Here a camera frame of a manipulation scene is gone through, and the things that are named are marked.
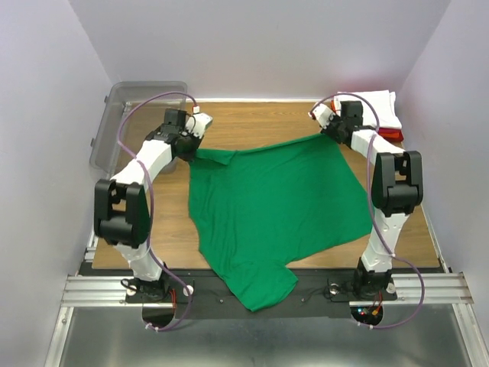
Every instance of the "green cloth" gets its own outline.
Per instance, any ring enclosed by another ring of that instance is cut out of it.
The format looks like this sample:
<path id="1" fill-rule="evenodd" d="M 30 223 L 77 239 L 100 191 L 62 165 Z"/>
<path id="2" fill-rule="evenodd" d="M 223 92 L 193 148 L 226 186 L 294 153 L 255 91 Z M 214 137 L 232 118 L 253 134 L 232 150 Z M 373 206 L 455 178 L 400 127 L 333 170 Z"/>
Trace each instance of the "green cloth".
<path id="1" fill-rule="evenodd" d="M 199 149 L 189 211 L 200 252 L 252 311 L 292 291 L 289 262 L 371 231 L 367 194 L 324 135 L 247 151 Z"/>

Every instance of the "clear plastic container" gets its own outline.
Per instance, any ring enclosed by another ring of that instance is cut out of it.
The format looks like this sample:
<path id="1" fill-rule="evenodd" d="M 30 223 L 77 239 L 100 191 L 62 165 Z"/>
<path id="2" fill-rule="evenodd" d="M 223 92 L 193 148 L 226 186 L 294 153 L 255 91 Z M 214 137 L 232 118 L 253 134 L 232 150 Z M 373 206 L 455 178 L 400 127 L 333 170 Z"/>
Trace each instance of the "clear plastic container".
<path id="1" fill-rule="evenodd" d="M 92 167 L 100 168 L 107 174 L 113 175 L 128 163 L 129 158 L 119 157 L 120 147 L 117 144 L 117 130 L 125 114 L 129 113 L 131 108 L 134 108 L 139 102 L 143 102 L 160 93 L 186 93 L 186 91 L 187 87 L 184 82 L 120 82 L 115 84 L 105 101 L 105 110 L 99 131 L 92 144 L 92 155 L 90 156 Z M 159 110 L 157 113 L 158 115 L 160 114 L 161 118 L 155 118 L 153 114 L 151 118 L 144 120 L 144 113 L 139 115 L 138 111 L 125 126 L 125 130 L 122 132 L 123 141 L 129 142 L 129 148 L 137 152 L 144 141 L 143 135 L 147 135 L 147 133 L 163 123 L 164 110 L 167 108 L 185 109 L 185 104 L 185 96 L 179 95 L 163 97 L 148 103 L 148 106 L 151 105 L 152 108 L 161 109 L 161 114 Z M 138 123 L 139 126 L 133 127 L 134 123 Z M 176 161 L 173 161 L 162 172 L 169 173 L 174 171 L 175 167 Z"/>

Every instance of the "metal floor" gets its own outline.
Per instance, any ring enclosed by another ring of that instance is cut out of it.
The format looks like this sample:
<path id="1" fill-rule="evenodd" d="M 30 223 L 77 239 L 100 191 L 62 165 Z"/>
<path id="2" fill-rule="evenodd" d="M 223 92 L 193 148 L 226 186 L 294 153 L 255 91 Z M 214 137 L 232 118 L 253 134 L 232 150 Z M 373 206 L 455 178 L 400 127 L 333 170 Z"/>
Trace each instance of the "metal floor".
<path id="1" fill-rule="evenodd" d="M 388 305 L 384 324 L 414 306 Z M 407 325 L 368 330 L 326 317 L 190 320 L 144 329 L 137 307 L 75 309 L 61 366 L 470 366 L 452 305 L 425 305 Z"/>

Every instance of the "wooden table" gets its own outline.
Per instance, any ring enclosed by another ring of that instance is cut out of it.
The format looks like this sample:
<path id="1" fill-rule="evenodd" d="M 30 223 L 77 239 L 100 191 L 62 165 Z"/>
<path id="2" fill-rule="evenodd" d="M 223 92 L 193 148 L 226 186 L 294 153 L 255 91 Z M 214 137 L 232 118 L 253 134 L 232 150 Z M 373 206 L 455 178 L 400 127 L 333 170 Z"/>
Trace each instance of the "wooden table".
<path id="1" fill-rule="evenodd" d="M 316 122 L 307 117 L 311 103 L 202 103 L 201 110 L 214 118 L 202 148 L 250 149 L 289 141 L 319 132 Z M 164 110 L 148 106 L 134 114 L 126 143 L 135 151 L 147 133 L 163 121 Z M 345 146 L 342 153 L 365 187 L 366 160 Z M 128 162 L 121 155 L 119 164 Z M 155 217 L 152 243 L 156 254 L 170 268 L 209 268 L 200 254 L 196 227 L 189 218 L 189 166 L 178 160 L 176 171 L 161 174 L 154 181 Z M 368 235 L 353 242 L 319 252 L 289 264 L 291 268 L 355 268 L 368 242 Z M 438 267 L 439 262 L 420 207 L 403 227 L 396 253 L 419 267 Z M 396 262 L 396 267 L 405 266 Z M 123 257 L 99 240 L 94 268 L 128 268 Z"/>

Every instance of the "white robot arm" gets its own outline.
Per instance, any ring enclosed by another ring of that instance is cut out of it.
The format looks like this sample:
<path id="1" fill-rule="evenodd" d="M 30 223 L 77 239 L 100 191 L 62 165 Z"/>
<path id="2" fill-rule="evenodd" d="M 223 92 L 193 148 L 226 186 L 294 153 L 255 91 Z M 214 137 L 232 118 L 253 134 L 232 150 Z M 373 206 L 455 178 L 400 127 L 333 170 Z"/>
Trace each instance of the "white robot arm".
<path id="1" fill-rule="evenodd" d="M 186 115 L 185 111 L 168 109 L 164 123 L 146 137 L 136 158 L 110 180 L 96 184 L 95 234 L 120 251 L 139 283 L 157 283 L 161 278 L 161 268 L 147 247 L 150 214 L 145 192 L 148 187 L 139 162 L 147 168 L 153 182 L 173 159 L 191 161 L 212 118 L 199 112 L 186 121 Z M 125 201 L 125 209 L 114 208 L 121 201 Z"/>
<path id="2" fill-rule="evenodd" d="M 360 101 L 341 102 L 339 108 L 334 102 L 331 105 L 319 104 L 310 114 L 321 126 L 321 133 L 339 144 L 346 144 L 370 159 L 374 165 L 369 199 L 374 204 L 374 225 L 382 233 L 385 245 L 373 228 L 355 272 L 354 286 L 357 291 L 367 284 L 379 290 L 388 286 L 400 231 L 415 206 L 420 205 L 423 199 L 419 152 L 404 151 L 392 145 L 371 127 L 363 126 L 362 115 Z"/>

